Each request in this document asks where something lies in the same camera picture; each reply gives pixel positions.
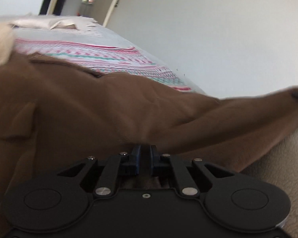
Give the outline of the brown coat with fur collar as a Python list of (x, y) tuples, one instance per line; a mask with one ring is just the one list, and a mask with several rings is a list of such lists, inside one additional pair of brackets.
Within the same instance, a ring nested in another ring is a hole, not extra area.
[(1, 209), (8, 190), (90, 155), (155, 145), (242, 171), (298, 128), (298, 87), (217, 99), (21, 54), (14, 44), (14, 31), (0, 23), (0, 237), (10, 231)]

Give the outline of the pink green patterned blanket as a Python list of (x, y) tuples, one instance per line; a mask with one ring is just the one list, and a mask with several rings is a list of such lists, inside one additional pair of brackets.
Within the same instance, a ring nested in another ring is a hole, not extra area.
[(125, 72), (147, 77), (181, 92), (193, 91), (167, 66), (148, 58), (135, 47), (121, 48), (69, 41), (18, 38), (15, 48), (20, 53), (32, 54), (38, 52), (101, 73)]

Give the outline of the grey bed sheet mattress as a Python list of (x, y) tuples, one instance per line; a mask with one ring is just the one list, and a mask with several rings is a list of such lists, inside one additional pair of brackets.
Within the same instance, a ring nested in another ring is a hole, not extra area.
[[(9, 23), (9, 20), (22, 17), (22, 16), (1, 16), (0, 22)], [(13, 30), (16, 34), (16, 39), (29, 39), (29, 40), (52, 40), (52, 41), (69, 41), (77, 42), (88, 45), (100, 45), (100, 46), (113, 46), (113, 47), (135, 47), (137, 50), (142, 52), (148, 58), (160, 62), (164, 66), (167, 66), (165, 62), (159, 60), (155, 56), (151, 55), (147, 51), (141, 49), (139, 46), (132, 42), (124, 39), (114, 31), (111, 31), (100, 24), (95, 27), (90, 27), (88, 31), (78, 31), (75, 29), (53, 29), (53, 30), (42, 30), (42, 29), (27, 29), (17, 26), (13, 26)], [(185, 82), (189, 87), (193, 89), (193, 92), (204, 93), (196, 84), (190, 81), (185, 74), (178, 71), (176, 68), (170, 68), (181, 80)]]

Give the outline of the white light cloth on bed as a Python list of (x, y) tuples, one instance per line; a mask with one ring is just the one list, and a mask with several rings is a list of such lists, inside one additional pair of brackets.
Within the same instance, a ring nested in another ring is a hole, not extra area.
[(22, 16), (8, 21), (10, 25), (27, 29), (75, 29), (78, 31), (88, 31), (90, 27), (95, 27), (97, 21), (93, 18), (81, 16)]

